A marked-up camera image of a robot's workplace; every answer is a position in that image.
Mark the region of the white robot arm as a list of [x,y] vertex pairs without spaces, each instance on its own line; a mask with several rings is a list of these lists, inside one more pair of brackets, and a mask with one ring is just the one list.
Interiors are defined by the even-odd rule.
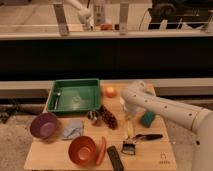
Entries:
[[151,95],[142,80],[125,87],[121,97],[123,110],[128,115],[145,108],[195,133],[196,149],[191,171],[213,171],[213,110]]

